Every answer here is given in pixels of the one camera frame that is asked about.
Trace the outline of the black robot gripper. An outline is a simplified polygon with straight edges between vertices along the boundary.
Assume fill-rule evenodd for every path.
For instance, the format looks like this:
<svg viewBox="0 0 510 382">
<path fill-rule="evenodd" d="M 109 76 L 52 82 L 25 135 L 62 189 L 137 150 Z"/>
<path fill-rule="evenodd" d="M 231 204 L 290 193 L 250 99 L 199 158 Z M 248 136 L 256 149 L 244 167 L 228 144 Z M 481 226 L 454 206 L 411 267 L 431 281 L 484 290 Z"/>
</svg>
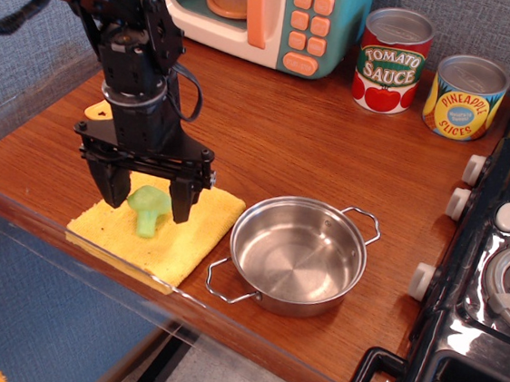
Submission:
<svg viewBox="0 0 510 382">
<path fill-rule="evenodd" d="M 107 83 L 102 89 L 113 117 L 81 121 L 74 130 L 103 199 L 115 209 L 123 204 L 131 170 L 159 176 L 171 180 L 173 221 L 187 222 L 201 189 L 215 184 L 214 152 L 184 132 L 165 84 L 149 94 L 118 92 Z"/>
</svg>

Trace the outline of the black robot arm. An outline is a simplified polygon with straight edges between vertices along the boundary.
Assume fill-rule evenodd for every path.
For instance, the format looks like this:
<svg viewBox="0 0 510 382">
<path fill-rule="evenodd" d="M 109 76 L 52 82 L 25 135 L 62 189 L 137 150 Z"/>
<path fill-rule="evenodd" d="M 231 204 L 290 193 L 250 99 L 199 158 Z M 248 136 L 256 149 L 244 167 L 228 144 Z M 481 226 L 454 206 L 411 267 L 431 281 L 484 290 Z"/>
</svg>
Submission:
<svg viewBox="0 0 510 382">
<path fill-rule="evenodd" d="M 12 34 L 51 0 L 31 0 L 0 19 Z M 215 182 L 213 152 L 182 129 L 179 63 L 183 31 L 165 0 L 63 0 L 77 15 L 103 68 L 112 118 L 75 125 L 81 154 L 103 199 L 119 207 L 133 171 L 166 179 L 173 219 L 185 222 L 200 193 Z"/>
</svg>

